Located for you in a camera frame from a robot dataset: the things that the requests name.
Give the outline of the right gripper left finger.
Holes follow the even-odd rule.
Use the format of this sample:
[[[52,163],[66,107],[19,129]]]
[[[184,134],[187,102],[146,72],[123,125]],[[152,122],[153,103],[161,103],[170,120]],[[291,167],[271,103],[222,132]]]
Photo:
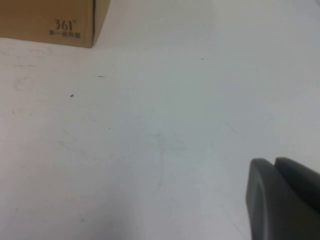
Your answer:
[[[303,202],[266,159],[250,162],[246,206],[253,240],[320,238],[320,211]]]

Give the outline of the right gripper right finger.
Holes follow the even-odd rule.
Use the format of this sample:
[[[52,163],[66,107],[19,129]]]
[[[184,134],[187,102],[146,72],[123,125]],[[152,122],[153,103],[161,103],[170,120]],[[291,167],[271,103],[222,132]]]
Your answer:
[[[316,212],[319,212],[320,174],[286,157],[278,157],[274,166],[295,194]]]

